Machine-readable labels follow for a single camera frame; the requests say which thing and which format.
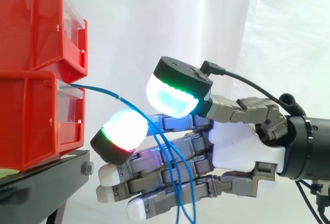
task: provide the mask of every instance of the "white curtain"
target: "white curtain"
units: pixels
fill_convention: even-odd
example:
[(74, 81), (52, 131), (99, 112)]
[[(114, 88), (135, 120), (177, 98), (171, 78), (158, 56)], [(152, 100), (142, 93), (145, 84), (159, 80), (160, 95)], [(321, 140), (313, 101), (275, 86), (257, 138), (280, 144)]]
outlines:
[[(146, 84), (159, 58), (166, 55), (197, 67), (204, 60), (213, 61), (276, 96), (292, 93), (310, 116), (330, 118), (330, 0), (72, 1), (89, 24), (89, 75), (80, 83), (114, 91), (148, 115), (157, 111), (147, 101)], [(212, 79), (214, 93), (232, 99), (261, 97), (225, 76)], [(63, 223), (131, 223), (126, 217), (128, 201), (98, 203), (97, 170), (104, 162), (89, 145), (100, 127), (122, 108), (111, 97), (87, 91), (84, 149), (91, 150), (95, 173), (68, 200)], [(147, 138), (140, 149), (155, 145)], [(175, 214), (172, 209), (145, 223), (174, 223)], [(198, 223), (314, 221), (294, 183), (281, 178), (277, 188), (257, 199), (228, 194), (203, 199), (197, 203), (197, 218)], [(180, 223), (187, 222), (182, 218)]]

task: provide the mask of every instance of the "white fingertip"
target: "white fingertip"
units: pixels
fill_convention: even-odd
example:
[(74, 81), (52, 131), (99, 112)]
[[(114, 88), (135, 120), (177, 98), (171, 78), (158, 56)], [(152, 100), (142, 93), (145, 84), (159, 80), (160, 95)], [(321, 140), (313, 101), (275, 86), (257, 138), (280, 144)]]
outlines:
[(98, 178), (102, 186), (109, 187), (120, 184), (117, 166), (106, 164), (98, 170)]
[(97, 200), (102, 203), (114, 202), (112, 187), (99, 186), (96, 188)]
[(127, 204), (127, 216), (130, 220), (146, 220), (144, 202), (141, 198), (135, 198)]

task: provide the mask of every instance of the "metal bracket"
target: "metal bracket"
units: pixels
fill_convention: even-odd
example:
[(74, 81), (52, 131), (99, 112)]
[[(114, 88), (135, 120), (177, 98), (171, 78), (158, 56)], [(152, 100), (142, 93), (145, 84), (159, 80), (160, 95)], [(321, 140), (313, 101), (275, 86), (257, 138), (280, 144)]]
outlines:
[(254, 170), (249, 173), (226, 172), (221, 176), (221, 182), (232, 184), (232, 188), (225, 191), (237, 196), (256, 197), (259, 180), (275, 181), (276, 164), (257, 162)]

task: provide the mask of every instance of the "red storage bin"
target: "red storage bin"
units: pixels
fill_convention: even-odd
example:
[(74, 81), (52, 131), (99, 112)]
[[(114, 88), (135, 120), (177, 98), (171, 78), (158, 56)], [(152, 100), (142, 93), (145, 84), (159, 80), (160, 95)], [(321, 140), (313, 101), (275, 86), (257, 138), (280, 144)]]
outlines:
[(1, 0), (0, 70), (52, 71), (66, 83), (85, 77), (87, 22), (70, 0)]
[(46, 71), (0, 71), (0, 168), (25, 171), (84, 145), (85, 92)]

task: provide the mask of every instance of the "screw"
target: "screw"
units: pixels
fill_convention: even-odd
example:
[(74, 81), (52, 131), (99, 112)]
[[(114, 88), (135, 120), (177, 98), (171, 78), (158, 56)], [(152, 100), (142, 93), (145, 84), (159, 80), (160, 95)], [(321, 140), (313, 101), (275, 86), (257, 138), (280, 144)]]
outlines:
[(90, 161), (85, 161), (81, 165), (81, 174), (90, 176), (94, 172), (94, 163)]

